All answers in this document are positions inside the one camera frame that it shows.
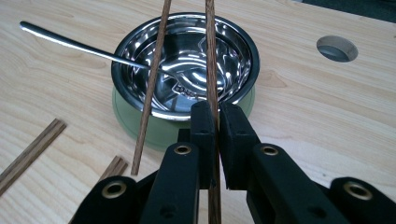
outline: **wooden stick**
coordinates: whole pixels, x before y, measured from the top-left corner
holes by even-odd
[[[206,91],[213,120],[216,127],[216,152],[213,176],[216,186],[211,186],[208,191],[209,223],[221,223],[221,198],[219,178],[219,146],[218,146],[218,86],[217,86],[217,63],[216,63],[216,29],[215,29],[215,3],[214,0],[206,0]]]
[[[64,130],[66,124],[55,119],[0,175],[0,196]]]
[[[165,0],[163,4],[163,14],[161,16],[160,27],[158,29],[157,43],[155,45],[154,59],[152,61],[151,69],[149,71],[148,89],[146,92],[146,99],[143,106],[142,119],[140,120],[140,130],[137,136],[136,148],[134,149],[134,161],[132,163],[132,175],[137,175],[139,172],[140,160],[142,158],[143,145],[145,144],[146,129],[149,121],[149,114],[151,113],[151,99],[154,93],[155,81],[157,79],[158,65],[160,64],[161,51],[163,49],[163,40],[165,37],[166,23],[168,21],[169,9],[172,0]]]
[[[123,158],[115,156],[113,161],[107,166],[105,172],[99,178],[98,182],[113,175],[122,175],[127,166],[128,163]]]

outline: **spoon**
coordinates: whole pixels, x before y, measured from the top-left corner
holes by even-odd
[[[138,67],[138,68],[147,69],[147,70],[150,69],[149,65],[142,64],[142,63],[136,63],[134,61],[131,61],[131,60],[128,60],[128,59],[125,59],[125,58],[121,58],[120,56],[117,56],[115,54],[106,52],[104,50],[97,49],[97,48],[82,44],[80,42],[77,42],[77,41],[72,40],[70,38],[67,38],[65,36],[55,34],[55,33],[51,32],[49,30],[46,30],[46,29],[41,28],[39,26],[33,25],[32,23],[27,22],[27,21],[21,21],[20,22],[20,27],[21,27],[21,29],[23,31],[29,32],[29,33],[31,33],[33,35],[36,35],[38,37],[47,39],[49,41],[52,41],[54,43],[57,43],[57,44],[60,44],[60,45],[66,46],[66,47],[69,47],[71,49],[82,50],[84,52],[87,52],[87,53],[90,53],[90,54],[94,54],[94,55],[99,56],[99,57],[107,58],[107,59],[110,59],[110,60],[112,60],[114,62],[131,65],[133,67]],[[170,77],[173,77],[174,79],[179,81],[179,76],[180,75],[170,74],[169,72],[165,72],[162,69],[158,69],[158,72],[159,73],[163,73],[165,75],[168,75]]]

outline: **light wood surface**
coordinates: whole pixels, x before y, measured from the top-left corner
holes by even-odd
[[[114,51],[162,9],[152,0],[1,1],[0,172],[54,118],[68,127],[2,195],[0,223],[68,222],[114,156],[132,158],[135,145],[113,113],[111,62],[39,39],[19,22]],[[205,2],[174,0],[171,12],[180,11],[205,12]],[[259,49],[249,120],[260,139],[285,148],[320,184],[355,176],[396,200],[396,25],[286,0],[217,0],[216,14]],[[358,58],[336,63],[320,55],[325,35],[353,42]],[[136,180],[162,157],[145,148]],[[223,223],[252,222],[244,192],[221,193]]]

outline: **wood grain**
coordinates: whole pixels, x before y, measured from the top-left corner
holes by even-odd
[[[122,175],[127,166],[128,162],[120,156],[115,156],[99,178],[98,182],[114,175]]]
[[[161,52],[163,50],[163,40],[165,38],[166,23],[168,21],[169,10],[172,0],[165,0],[163,4],[163,14],[161,15],[160,26],[158,28],[157,41],[155,44],[154,59],[149,71],[148,87],[146,90],[145,103],[143,104],[142,119],[140,120],[139,134],[134,149],[134,160],[132,163],[131,175],[139,173],[140,160],[142,158],[143,145],[145,144],[146,130],[151,114],[151,100],[155,90],[155,80],[157,79],[158,66],[160,65]]]
[[[204,1],[172,2],[172,13],[186,11],[205,12]],[[114,155],[132,158],[136,144],[114,116],[111,62],[26,34],[19,22],[114,52],[161,13],[154,0],[2,1],[0,172],[53,118],[67,130],[3,194],[0,223],[66,223]],[[283,147],[324,186],[355,176],[395,201],[396,25],[288,0],[216,0],[216,15],[242,27],[259,50],[249,120],[260,139]],[[350,40],[358,58],[323,57],[316,44],[325,35]],[[134,179],[162,158],[145,146]],[[220,180],[222,222],[253,223],[245,192],[227,190],[222,173]],[[207,201],[202,191],[199,223],[207,223]]]
[[[209,223],[221,223],[221,194],[219,169],[219,104],[218,104],[218,67],[216,53],[215,1],[205,1],[206,16],[206,99],[209,102],[212,117],[215,123],[216,152],[213,177],[216,185],[208,190]]]
[[[33,141],[22,154],[0,174],[0,197],[65,128],[66,124],[63,121],[55,119],[35,141]]]

